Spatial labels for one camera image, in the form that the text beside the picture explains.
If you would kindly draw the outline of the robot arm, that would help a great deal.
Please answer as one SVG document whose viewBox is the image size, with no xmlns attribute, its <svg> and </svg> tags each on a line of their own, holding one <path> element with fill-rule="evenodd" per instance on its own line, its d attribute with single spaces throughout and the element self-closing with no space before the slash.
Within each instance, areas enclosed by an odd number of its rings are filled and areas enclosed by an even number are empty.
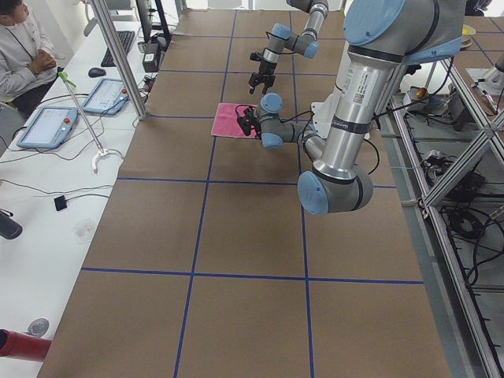
<svg viewBox="0 0 504 378">
<path fill-rule="evenodd" d="M 275 82 L 275 71 L 278 60 L 289 50 L 292 54 L 300 54 L 312 59 L 317 54 L 319 45 L 318 35 L 324 20 L 328 15 L 328 2 L 322 0 L 292 0 L 286 3 L 308 14 L 308 20 L 301 34 L 294 33 L 287 25 L 275 23 L 270 32 L 267 32 L 268 44 L 262 52 L 250 54 L 251 61 L 260 63 L 257 72 L 249 78 L 249 93 L 252 95 L 256 87 L 263 85 L 262 94 L 266 94 Z"/>
<path fill-rule="evenodd" d="M 294 1 L 309 19 L 301 34 L 276 24 L 269 43 L 258 55 L 259 70 L 250 87 L 262 87 L 258 106 L 245 119 L 258 132 L 262 145 L 277 148 L 296 143 L 312 161 L 298 178 L 298 197 L 312 214 L 350 212 L 365 206 L 373 185 L 357 156 L 376 107 L 385 96 L 387 79 L 400 66 L 419 65 L 456 55 L 465 16 L 463 1 L 355 1 L 343 23 L 349 68 L 336 89 L 338 102 L 328 136 L 309 125 L 280 119 L 282 98 L 271 92 L 275 69 L 285 51 L 314 57 L 317 37 L 328 14 L 325 1 Z"/>
</svg>

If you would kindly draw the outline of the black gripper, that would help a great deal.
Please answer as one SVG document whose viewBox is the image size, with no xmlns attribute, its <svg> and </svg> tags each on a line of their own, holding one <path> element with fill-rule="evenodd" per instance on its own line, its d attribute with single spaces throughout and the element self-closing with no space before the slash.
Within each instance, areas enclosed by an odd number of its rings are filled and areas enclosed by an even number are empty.
<svg viewBox="0 0 504 378">
<path fill-rule="evenodd" d="M 248 120 L 248 129 L 249 129 L 249 136 L 253 136 L 254 138 L 260 138 L 261 137 L 261 125 L 257 121 L 256 118 L 250 117 Z"/>
<path fill-rule="evenodd" d="M 277 63 L 273 63 L 263 59 L 259 65 L 257 75 L 252 74 L 249 78 L 249 93 L 253 94 L 257 84 L 263 83 L 262 94 L 266 95 L 269 88 L 275 83 L 275 71 Z"/>
</svg>

